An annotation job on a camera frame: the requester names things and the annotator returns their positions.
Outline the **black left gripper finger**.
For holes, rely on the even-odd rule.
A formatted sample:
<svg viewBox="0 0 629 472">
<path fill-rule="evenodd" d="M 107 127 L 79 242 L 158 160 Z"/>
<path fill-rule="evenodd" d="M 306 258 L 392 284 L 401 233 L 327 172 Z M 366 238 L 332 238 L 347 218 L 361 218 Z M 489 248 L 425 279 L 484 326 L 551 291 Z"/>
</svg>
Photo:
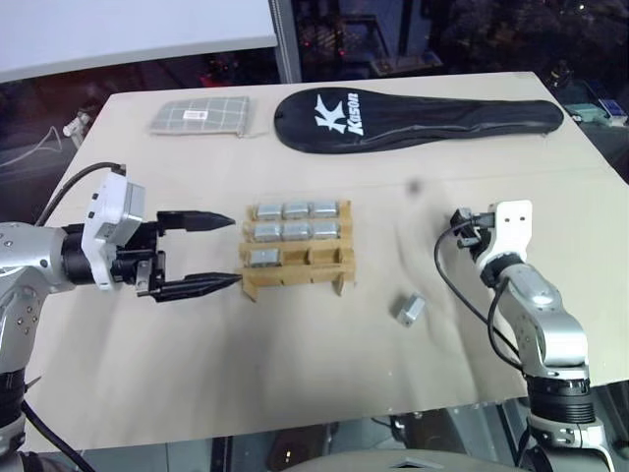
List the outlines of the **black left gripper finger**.
<svg viewBox="0 0 629 472">
<path fill-rule="evenodd" d="M 183 279 L 164 281 L 155 288 L 156 302 L 198 298 L 225 289 L 242 280 L 237 273 L 207 272 L 186 275 Z"/>
<path fill-rule="evenodd" d="M 235 224 L 235 220 L 229 216 L 199 210 L 159 211 L 156 218 L 161 232 L 168 230 L 204 232 Z"/>
</svg>

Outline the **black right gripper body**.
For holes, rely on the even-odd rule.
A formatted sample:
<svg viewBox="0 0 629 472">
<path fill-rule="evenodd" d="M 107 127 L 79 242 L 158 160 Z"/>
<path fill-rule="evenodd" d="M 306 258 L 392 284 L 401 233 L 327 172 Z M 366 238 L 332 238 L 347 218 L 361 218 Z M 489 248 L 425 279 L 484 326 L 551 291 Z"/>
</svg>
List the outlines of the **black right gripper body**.
<svg viewBox="0 0 629 472">
<path fill-rule="evenodd" d="M 451 227 L 459 248 L 484 248 L 494 227 L 494 213 L 473 213 L 469 208 L 457 208 L 451 217 Z"/>
</svg>

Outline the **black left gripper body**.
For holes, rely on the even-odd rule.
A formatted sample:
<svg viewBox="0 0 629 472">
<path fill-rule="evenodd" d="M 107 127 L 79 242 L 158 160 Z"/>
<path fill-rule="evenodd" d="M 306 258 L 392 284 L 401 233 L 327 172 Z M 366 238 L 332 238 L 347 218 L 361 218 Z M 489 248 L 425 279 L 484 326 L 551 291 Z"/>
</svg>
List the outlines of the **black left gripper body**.
<svg viewBox="0 0 629 472">
<path fill-rule="evenodd" d="M 113 280 L 133 285 L 139 297 L 161 301 L 165 253 L 158 249 L 158 239 L 164 234 L 158 221 L 142 223 L 127 243 L 116 248 L 111 266 Z"/>
</svg>

